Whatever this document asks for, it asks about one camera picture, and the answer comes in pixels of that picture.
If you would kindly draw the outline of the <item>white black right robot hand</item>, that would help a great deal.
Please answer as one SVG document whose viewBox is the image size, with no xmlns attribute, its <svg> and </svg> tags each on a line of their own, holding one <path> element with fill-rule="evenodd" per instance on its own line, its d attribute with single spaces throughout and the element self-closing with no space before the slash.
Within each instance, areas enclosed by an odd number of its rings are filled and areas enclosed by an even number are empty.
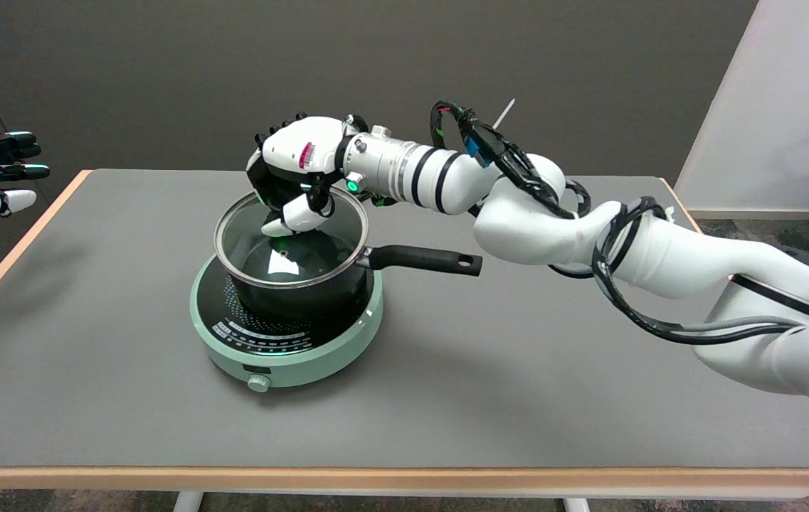
<svg viewBox="0 0 809 512">
<path fill-rule="evenodd" d="M 345 119 L 306 116 L 255 135 L 245 174 L 270 210 L 261 233 L 271 238 L 317 229 L 332 217 L 332 186 L 345 178 L 343 160 L 369 126 L 358 114 Z"/>
</svg>

